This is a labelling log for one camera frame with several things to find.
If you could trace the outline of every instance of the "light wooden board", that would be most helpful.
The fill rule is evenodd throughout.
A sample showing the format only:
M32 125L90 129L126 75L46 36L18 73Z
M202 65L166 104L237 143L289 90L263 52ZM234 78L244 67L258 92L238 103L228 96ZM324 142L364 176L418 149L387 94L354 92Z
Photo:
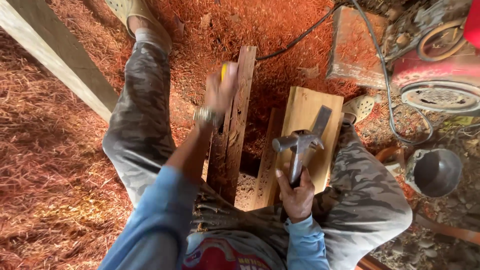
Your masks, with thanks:
M0 26L105 121L118 95L45 0L0 0Z
M273 204L274 197L271 196L270 191L272 189L275 190L275 187L270 179L275 179L274 175L277 154L273 150L272 140L280 137L282 134L283 118L284 112L282 110L272 108L262 152L262 160L260 161L260 169L258 170L258 176L255 181L251 210Z
M293 86L290 88L282 129L282 136L290 135L292 131L299 129L312 130L318 110L322 105L332 109L330 120L322 136L325 149L312 151L306 160L316 194L325 189L330 173L332 156L340 132L339 123L342 121L343 97ZM290 150L278 154L276 167L282 168L284 163L290 161L291 155Z
M240 49L239 89L231 111L225 115L223 127L214 131L210 146L207 184L231 204L237 191L256 50L257 47L252 46Z

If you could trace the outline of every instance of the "hammer head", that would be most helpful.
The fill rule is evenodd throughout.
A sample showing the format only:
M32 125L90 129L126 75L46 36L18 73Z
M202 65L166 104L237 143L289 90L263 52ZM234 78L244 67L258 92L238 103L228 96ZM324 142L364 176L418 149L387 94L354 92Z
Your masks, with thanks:
M309 130L302 129L293 131L292 134L272 141L273 149L276 152L283 152L290 148L293 153L302 153L309 147L316 149L320 146L324 148L324 144L319 134L315 134Z

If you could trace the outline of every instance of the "hand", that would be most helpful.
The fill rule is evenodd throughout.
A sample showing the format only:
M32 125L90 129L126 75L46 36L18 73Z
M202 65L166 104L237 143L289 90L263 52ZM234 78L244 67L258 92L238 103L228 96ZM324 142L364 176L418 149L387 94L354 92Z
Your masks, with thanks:
M205 106L223 114L230 109L238 89L238 67L237 63L229 62L223 81L221 81L221 69L207 76Z
M280 196L283 201L283 208L287 212L292 223L304 221L312 213L313 196L315 195L315 186L310 179L308 169L302 167L300 175L300 186L292 189L288 178L282 170L275 171L278 185L280 186Z

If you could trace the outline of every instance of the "camouflage pants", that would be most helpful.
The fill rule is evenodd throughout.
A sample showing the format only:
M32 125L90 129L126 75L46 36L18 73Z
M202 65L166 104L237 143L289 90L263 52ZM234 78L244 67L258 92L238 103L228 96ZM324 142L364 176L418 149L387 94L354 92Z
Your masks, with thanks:
M103 139L134 206L175 150L169 126L168 56L153 32L140 29L125 67L125 87ZM353 269L372 249L404 231L412 213L395 178L366 151L352 124L342 125L330 186L315 195L314 219L325 233L331 269ZM236 209L206 184L195 202L192 232L241 230L270 244L286 259L288 234L281 206Z

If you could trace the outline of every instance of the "metal bucket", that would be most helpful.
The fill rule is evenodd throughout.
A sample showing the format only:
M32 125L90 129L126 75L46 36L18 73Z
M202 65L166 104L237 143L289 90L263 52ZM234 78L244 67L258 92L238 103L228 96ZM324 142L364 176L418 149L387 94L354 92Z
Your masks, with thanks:
M405 183L427 197L442 197L460 182L462 162L452 151L442 148L418 149L408 159Z

